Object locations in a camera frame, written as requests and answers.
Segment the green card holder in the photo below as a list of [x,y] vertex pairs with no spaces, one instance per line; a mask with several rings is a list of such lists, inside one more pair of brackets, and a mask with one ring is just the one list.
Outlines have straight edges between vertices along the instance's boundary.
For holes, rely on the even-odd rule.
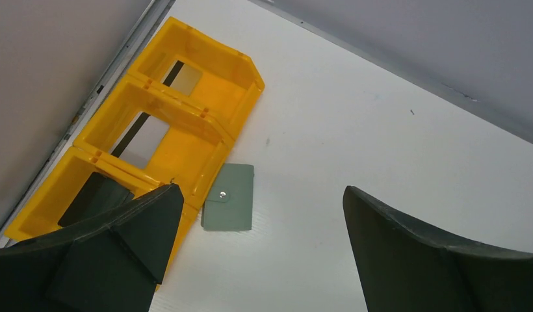
[[254,166],[224,164],[203,205],[201,226],[206,231],[240,232],[252,229]]

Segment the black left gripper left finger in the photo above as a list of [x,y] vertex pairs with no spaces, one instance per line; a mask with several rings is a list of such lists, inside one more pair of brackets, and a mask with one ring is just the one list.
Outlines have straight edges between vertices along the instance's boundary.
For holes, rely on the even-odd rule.
[[184,198],[155,190],[68,227],[0,248],[0,311],[148,311]]

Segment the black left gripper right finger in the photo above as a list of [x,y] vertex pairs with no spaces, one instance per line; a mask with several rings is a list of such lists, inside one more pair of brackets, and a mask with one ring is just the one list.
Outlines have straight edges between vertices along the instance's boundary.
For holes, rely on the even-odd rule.
[[353,186],[343,211],[369,311],[533,311],[533,253],[461,237]]

